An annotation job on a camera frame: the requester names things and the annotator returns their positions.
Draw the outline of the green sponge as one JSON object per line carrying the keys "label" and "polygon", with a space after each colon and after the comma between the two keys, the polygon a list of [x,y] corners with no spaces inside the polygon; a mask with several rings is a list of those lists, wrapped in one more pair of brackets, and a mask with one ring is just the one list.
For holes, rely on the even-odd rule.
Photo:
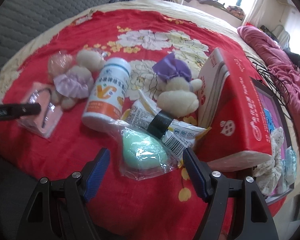
{"label": "green sponge", "polygon": [[141,181],[177,169],[175,154],[144,129],[123,120],[112,120],[108,132],[118,143],[119,172],[122,176]]}

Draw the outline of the plush bear lilac dress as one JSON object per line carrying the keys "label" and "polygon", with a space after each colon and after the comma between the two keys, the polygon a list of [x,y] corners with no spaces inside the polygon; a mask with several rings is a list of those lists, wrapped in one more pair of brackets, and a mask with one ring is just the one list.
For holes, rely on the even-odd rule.
{"label": "plush bear lilac dress", "polygon": [[89,97],[94,85],[93,74],[104,67],[108,52],[101,49],[82,49],[76,55],[59,51],[48,61],[48,77],[54,85],[52,103],[63,110]]}

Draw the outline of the leopard print scrunchie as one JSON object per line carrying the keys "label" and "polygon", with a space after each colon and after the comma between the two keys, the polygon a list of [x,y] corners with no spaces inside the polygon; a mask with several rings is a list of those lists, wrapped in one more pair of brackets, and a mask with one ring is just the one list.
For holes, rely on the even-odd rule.
{"label": "leopard print scrunchie", "polygon": [[282,127],[274,129],[270,134],[270,160],[253,167],[253,177],[264,196],[270,196],[275,190],[282,174],[281,147],[284,143]]}

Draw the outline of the pink item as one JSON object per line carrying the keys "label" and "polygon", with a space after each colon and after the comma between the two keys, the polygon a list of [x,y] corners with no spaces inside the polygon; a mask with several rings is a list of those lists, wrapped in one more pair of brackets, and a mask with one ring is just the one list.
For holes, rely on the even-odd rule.
{"label": "pink item", "polygon": [[53,85],[34,82],[32,87],[23,96],[21,103],[40,104],[40,113],[22,116],[17,120],[19,126],[28,131],[49,138],[62,117],[61,106],[52,103]]}

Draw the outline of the green white tissue pack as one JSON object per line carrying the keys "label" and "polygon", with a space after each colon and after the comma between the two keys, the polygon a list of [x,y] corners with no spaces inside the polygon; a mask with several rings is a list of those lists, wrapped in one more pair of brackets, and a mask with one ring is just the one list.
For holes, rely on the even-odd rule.
{"label": "green white tissue pack", "polygon": [[282,194],[288,191],[294,184],[297,175],[296,153],[290,146],[285,150],[285,158],[281,160],[282,173],[277,185],[277,193]]}

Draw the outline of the white vitamin C bottle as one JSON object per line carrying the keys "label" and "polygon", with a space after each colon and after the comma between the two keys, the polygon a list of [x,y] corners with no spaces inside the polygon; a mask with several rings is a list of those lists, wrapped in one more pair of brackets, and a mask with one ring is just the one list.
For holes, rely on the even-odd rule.
{"label": "white vitamin C bottle", "polygon": [[81,117],[85,126],[106,132],[113,121],[121,118],[130,72],[131,66],[125,59],[113,57],[106,61]]}

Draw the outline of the plush bear purple bow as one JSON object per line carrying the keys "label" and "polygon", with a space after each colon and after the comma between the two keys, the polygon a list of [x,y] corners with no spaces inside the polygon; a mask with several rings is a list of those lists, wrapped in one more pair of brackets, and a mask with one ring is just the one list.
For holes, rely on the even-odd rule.
{"label": "plush bear purple bow", "polygon": [[201,79],[193,79],[188,65],[170,53],[153,66],[153,72],[164,83],[163,92],[157,98],[157,106],[179,118],[195,112],[199,107],[197,92]]}

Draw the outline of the beige bed sheet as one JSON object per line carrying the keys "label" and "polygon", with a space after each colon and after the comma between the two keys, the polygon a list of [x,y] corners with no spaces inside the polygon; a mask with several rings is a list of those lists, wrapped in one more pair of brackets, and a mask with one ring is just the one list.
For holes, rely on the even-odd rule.
{"label": "beige bed sheet", "polygon": [[264,61],[257,55],[257,53],[239,37],[236,28],[232,27],[224,20],[216,18],[196,8],[160,0],[134,0],[130,2],[108,3],[86,9],[73,17],[66,18],[66,20],[63,20],[62,22],[57,24],[54,23],[51,28],[36,34],[35,38],[15,53],[1,69],[0,99],[4,98],[5,93],[11,87],[13,81],[19,77],[21,71],[18,68],[22,65],[26,58],[33,54],[38,48],[48,44],[63,28],[70,25],[77,19],[84,17],[85,15],[91,15],[96,11],[108,12],[119,9],[136,9],[145,12],[157,11],[171,18],[193,22],[201,28],[210,29],[228,36],[242,47],[247,56],[250,56],[253,60],[260,61],[261,64],[264,64]]}

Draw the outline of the red floral blanket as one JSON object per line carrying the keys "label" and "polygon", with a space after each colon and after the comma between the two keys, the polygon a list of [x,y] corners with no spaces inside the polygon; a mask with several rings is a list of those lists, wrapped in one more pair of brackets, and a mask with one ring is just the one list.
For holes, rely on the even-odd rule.
{"label": "red floral blanket", "polygon": [[[175,53],[197,77],[215,48],[249,62],[232,39],[194,23],[156,11],[122,9],[95,12],[91,19],[70,24],[21,65],[20,76],[4,96],[21,100],[34,81],[47,81],[46,65],[59,50],[103,49],[110,57],[125,59],[132,68],[123,109],[138,98],[138,90],[153,100],[162,93],[153,65]],[[253,67],[248,67],[253,76]],[[110,165],[96,197],[88,204],[93,222],[126,239],[192,239],[207,205],[196,196],[187,174],[178,168],[163,176],[136,181],[119,172],[118,143],[103,132],[83,125],[85,103],[64,113],[49,139],[20,127],[0,123],[0,155],[22,172],[61,179],[82,168],[97,152],[110,150]]]}

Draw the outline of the red tissue box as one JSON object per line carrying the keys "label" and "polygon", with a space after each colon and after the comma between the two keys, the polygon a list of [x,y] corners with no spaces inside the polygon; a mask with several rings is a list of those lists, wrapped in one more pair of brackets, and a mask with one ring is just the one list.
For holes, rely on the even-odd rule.
{"label": "red tissue box", "polygon": [[238,171],[272,157],[270,134],[249,62],[215,48],[201,71],[198,125],[208,132],[195,147],[213,170]]}

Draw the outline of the snack packet with black tape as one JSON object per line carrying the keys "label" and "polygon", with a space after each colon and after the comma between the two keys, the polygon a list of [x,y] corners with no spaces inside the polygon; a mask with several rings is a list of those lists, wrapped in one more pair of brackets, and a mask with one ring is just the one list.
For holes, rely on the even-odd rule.
{"label": "snack packet with black tape", "polygon": [[138,94],[138,100],[125,111],[122,119],[160,139],[181,163],[183,151],[193,148],[209,129],[179,121],[160,109],[142,90],[138,90]]}

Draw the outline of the pink crumpled duvet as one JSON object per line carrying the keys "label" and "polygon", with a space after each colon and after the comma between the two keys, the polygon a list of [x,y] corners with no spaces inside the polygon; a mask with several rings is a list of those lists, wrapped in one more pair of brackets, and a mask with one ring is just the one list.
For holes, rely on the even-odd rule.
{"label": "pink crumpled duvet", "polygon": [[285,84],[289,98],[287,106],[292,116],[300,147],[300,72],[288,55],[260,29],[251,25],[237,28],[239,36],[265,62],[269,72]]}

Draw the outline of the framed pink blue picture book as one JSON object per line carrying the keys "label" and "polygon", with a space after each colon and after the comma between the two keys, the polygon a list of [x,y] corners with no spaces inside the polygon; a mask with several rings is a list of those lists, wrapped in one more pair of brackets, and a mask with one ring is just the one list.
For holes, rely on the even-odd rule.
{"label": "framed pink blue picture book", "polygon": [[[277,96],[272,92],[267,86],[265,86],[261,81],[252,79],[253,84],[256,88],[256,91],[258,93],[260,102],[263,107],[264,116],[266,118],[267,127],[269,131],[269,135],[271,132],[278,128],[282,127],[284,131],[284,143],[281,147],[281,158],[285,158],[285,150],[292,147],[292,141],[290,138],[287,122],[286,122],[286,116],[285,113],[282,110],[281,104],[277,98]],[[272,192],[270,196],[264,196],[266,199],[267,204],[273,204],[277,202],[278,200],[285,197],[287,194],[292,192],[294,189],[294,184],[290,186],[288,191],[285,193],[279,194],[277,193],[277,189]]]}

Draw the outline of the clothes on window sill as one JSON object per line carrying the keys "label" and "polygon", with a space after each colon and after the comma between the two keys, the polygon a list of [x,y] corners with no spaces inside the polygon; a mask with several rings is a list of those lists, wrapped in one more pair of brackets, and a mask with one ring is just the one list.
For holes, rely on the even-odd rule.
{"label": "clothes on window sill", "polygon": [[[190,3],[192,0],[184,0],[187,3]],[[199,2],[199,4],[203,5],[211,5],[213,7],[216,7],[218,9],[222,9],[224,11],[227,11],[228,13],[232,14],[236,18],[239,18],[240,20],[243,20],[245,18],[245,12],[243,9],[239,6],[228,6],[227,8],[224,6],[224,3],[219,3],[218,0],[196,0]]]}

